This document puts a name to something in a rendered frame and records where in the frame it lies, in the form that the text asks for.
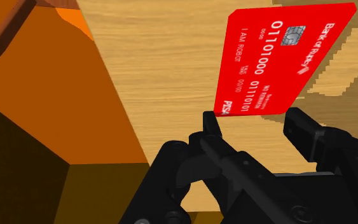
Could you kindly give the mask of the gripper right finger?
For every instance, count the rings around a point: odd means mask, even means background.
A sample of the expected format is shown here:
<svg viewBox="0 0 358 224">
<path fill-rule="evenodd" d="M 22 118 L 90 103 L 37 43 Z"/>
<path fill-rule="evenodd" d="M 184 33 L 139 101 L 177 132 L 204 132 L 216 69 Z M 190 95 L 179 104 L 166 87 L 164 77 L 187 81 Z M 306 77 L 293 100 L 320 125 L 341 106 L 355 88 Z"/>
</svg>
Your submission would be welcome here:
<svg viewBox="0 0 358 224">
<path fill-rule="evenodd" d="M 335 127 L 318 124 L 299 108 L 289 108 L 283 133 L 316 171 L 343 178 L 358 212 L 358 138 Z"/>
</svg>

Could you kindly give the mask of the red bank card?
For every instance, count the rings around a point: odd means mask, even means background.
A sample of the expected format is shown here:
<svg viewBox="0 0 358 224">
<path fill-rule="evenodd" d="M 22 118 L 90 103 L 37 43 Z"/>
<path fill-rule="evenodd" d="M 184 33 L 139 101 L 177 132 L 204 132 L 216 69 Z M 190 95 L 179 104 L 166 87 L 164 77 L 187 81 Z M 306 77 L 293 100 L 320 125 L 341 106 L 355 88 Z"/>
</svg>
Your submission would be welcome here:
<svg viewBox="0 0 358 224">
<path fill-rule="evenodd" d="M 235 10 L 228 17 L 215 115 L 285 113 L 356 11 L 354 3 Z"/>
</svg>

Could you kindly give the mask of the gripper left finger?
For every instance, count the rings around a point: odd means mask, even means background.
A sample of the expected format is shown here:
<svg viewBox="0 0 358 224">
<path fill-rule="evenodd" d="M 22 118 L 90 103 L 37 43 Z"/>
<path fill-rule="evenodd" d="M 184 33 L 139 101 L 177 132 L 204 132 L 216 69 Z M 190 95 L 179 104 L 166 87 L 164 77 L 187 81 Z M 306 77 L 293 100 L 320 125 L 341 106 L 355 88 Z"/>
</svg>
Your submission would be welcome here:
<svg viewBox="0 0 358 224">
<path fill-rule="evenodd" d="M 200 180 L 219 204 L 220 224 L 275 224 L 255 200 L 259 189 L 245 168 L 265 169 L 225 142 L 214 112 L 206 111 L 203 129 L 187 143 L 162 145 L 118 224 L 193 224 L 181 202 Z"/>
</svg>

